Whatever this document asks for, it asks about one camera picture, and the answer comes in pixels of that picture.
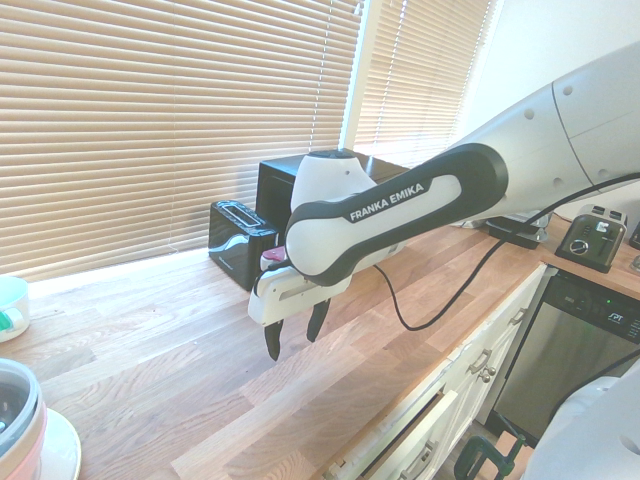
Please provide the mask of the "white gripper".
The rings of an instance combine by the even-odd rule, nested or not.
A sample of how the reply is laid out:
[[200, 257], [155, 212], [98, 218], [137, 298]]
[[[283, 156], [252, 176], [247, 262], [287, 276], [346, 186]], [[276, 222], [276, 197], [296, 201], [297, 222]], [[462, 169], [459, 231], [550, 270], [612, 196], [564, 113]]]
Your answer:
[[321, 286], [305, 279], [293, 267], [262, 273], [251, 292], [249, 316], [265, 327], [264, 335], [270, 358], [277, 361], [281, 351], [280, 335], [284, 319], [312, 308], [307, 325], [307, 339], [315, 342], [324, 324], [331, 300], [344, 292], [351, 277], [332, 286]]

